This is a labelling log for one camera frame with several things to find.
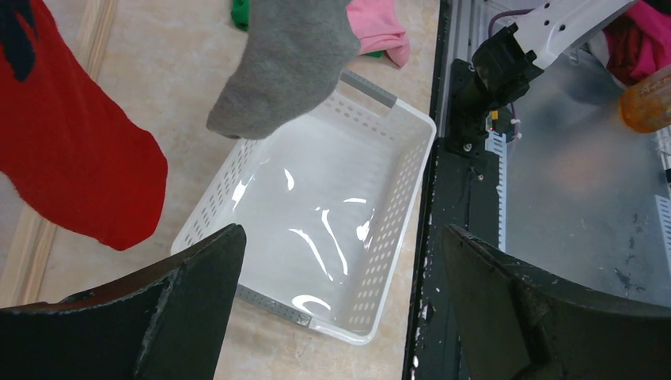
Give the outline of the white perforated plastic basket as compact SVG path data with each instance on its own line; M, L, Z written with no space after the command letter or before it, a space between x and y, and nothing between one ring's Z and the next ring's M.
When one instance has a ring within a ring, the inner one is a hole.
M340 85L270 137L238 140L171 251L241 225L237 296L362 346L380 324L436 126L350 70Z

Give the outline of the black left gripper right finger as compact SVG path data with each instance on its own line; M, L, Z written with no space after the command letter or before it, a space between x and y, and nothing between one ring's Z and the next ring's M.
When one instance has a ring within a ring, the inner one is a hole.
M596 291L443 234L450 301L474 379L667 379L668 307Z

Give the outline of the wooden drying rack frame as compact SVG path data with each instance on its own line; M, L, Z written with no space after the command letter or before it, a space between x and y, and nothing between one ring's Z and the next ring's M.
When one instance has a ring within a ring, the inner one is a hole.
M86 73L98 80L118 1L88 1L77 34L75 56ZM58 227L24 206L9 247L1 277L1 307L34 303L38 299Z

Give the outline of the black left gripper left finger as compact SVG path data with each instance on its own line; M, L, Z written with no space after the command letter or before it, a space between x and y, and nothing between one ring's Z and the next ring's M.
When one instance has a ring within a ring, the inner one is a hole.
M213 378L245 246L231 224L60 302L2 309L2 378Z

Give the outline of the grey sock with black stripes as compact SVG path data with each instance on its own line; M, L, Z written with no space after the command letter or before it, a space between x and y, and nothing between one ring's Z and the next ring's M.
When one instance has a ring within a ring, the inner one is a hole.
M347 1L251 1L248 39L206 126L265 139L324 102L360 51Z

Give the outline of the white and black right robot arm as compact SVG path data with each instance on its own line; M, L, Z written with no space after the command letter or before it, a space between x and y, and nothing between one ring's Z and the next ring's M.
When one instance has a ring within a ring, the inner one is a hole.
M546 1L486 39L470 63L455 60L449 95L448 150L475 157L489 135L490 112L524 96L569 48L631 8L631 1Z

